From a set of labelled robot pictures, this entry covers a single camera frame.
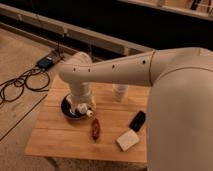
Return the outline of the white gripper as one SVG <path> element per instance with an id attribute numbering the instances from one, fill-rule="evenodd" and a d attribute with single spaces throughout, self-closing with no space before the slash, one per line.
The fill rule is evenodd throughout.
<path id="1" fill-rule="evenodd" d="M 89 108 L 96 111 L 96 102 L 89 83 L 73 83 L 69 85 L 70 93 L 66 100 L 70 104 L 70 111 L 74 112 L 77 106 L 86 103 Z"/>

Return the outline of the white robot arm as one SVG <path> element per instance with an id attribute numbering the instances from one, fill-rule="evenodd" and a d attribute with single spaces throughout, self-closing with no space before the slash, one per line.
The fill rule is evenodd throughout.
<path id="1" fill-rule="evenodd" d="M 78 52 L 60 78 L 76 98 L 90 82 L 149 86 L 148 171 L 213 171 L 213 50 L 154 50 L 93 63 Z"/>

